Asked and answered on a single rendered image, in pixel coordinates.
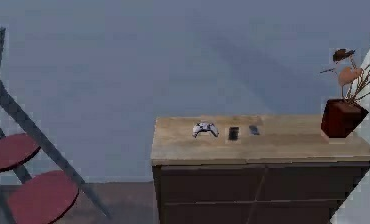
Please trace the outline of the white game controller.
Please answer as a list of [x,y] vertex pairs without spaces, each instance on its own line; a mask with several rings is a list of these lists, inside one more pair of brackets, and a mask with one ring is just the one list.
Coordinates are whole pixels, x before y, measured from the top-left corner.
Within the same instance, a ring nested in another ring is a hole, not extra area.
[[192,129],[192,136],[196,138],[200,133],[210,132],[214,137],[219,136],[218,128],[213,123],[199,122]]

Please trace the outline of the dark chest with wooden top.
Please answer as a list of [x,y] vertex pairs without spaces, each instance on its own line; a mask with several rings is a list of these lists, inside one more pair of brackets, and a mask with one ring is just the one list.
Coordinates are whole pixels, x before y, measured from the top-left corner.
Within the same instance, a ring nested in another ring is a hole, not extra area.
[[[325,138],[317,115],[212,120],[219,136],[194,138],[198,118],[157,119],[151,160],[159,224],[331,224],[370,169],[370,145],[356,134]],[[239,128],[236,141],[230,127]]]

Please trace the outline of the house plant in red pot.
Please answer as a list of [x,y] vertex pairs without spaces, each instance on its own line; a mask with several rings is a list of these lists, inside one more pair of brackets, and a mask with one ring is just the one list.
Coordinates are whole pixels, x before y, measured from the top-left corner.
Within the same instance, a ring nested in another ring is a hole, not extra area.
[[370,62],[362,67],[355,63],[354,50],[341,48],[332,55],[333,68],[324,70],[337,76],[341,97],[326,102],[321,130],[328,138],[346,138],[367,117],[369,111],[359,101],[370,95],[361,92],[370,85]]

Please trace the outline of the grey stand with red discs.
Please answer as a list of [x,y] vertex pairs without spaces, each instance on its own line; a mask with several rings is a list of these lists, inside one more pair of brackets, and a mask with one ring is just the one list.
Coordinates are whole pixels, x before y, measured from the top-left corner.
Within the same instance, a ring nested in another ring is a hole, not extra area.
[[[0,67],[5,29],[0,27]],[[0,128],[0,208],[8,224],[53,224],[84,193],[105,217],[109,210],[68,160],[8,93],[0,79],[0,106],[23,129],[6,136]],[[58,166],[32,177],[25,163],[43,151]]]

